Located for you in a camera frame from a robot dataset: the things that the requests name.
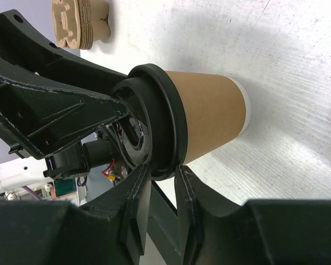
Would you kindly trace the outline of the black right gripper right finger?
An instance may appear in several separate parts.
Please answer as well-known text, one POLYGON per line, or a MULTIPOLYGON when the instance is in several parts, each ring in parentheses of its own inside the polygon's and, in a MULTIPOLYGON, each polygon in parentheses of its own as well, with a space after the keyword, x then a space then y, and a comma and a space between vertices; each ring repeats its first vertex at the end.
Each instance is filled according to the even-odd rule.
POLYGON ((184 165, 174 185, 182 264, 331 264, 331 200, 238 205, 184 165))

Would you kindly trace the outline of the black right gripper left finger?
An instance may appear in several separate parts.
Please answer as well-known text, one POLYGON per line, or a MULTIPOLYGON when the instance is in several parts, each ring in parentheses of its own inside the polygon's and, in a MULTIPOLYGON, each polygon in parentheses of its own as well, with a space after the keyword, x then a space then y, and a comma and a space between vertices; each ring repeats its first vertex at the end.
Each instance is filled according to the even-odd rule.
POLYGON ((150 193, 150 167, 143 164, 80 207, 0 201, 0 264, 138 264, 150 193))

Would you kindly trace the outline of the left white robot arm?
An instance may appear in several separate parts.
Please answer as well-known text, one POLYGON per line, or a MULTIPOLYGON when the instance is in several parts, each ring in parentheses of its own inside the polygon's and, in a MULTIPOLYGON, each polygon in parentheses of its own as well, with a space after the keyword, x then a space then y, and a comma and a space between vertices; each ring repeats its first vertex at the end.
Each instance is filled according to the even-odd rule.
POLYGON ((107 163, 108 142, 81 140, 127 114, 113 96, 126 76, 57 47, 17 10, 0 13, 0 193, 86 176, 107 163))

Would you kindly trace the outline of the brown paper coffee cup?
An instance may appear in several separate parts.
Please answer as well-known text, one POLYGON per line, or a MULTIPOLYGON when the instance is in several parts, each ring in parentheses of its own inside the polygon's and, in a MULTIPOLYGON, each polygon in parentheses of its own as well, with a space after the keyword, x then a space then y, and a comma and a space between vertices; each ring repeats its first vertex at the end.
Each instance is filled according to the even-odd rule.
POLYGON ((167 74, 178 90, 186 116, 184 164, 232 141, 248 127, 252 113, 249 95, 235 79, 205 73, 167 74))

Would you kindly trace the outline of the black plastic cup lid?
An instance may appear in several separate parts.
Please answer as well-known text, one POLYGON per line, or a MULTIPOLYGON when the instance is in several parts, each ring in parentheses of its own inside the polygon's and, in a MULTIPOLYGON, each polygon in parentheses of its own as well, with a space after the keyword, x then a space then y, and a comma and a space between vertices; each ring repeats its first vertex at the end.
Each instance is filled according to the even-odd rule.
POLYGON ((169 75, 157 65, 139 65, 112 92, 129 112, 110 129, 126 164, 132 169, 149 164, 155 181, 173 177, 185 160, 188 127, 169 75))

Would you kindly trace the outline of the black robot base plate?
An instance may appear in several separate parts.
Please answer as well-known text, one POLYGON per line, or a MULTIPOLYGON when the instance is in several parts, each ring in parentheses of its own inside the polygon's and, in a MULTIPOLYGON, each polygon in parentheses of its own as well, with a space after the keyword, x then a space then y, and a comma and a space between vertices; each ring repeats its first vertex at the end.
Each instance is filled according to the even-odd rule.
POLYGON ((148 234, 166 264, 181 264, 177 210, 155 181, 151 185, 148 234))

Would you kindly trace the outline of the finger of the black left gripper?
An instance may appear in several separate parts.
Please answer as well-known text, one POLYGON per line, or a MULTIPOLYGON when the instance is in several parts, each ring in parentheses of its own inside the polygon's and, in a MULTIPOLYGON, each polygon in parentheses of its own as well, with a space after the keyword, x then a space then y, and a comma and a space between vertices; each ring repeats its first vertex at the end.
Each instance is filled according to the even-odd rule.
POLYGON ((127 77, 57 47, 15 9, 0 13, 0 58, 50 80, 103 94, 127 77))
POLYGON ((21 158, 52 156, 126 115, 116 98, 50 80, 0 58, 0 138, 21 158))

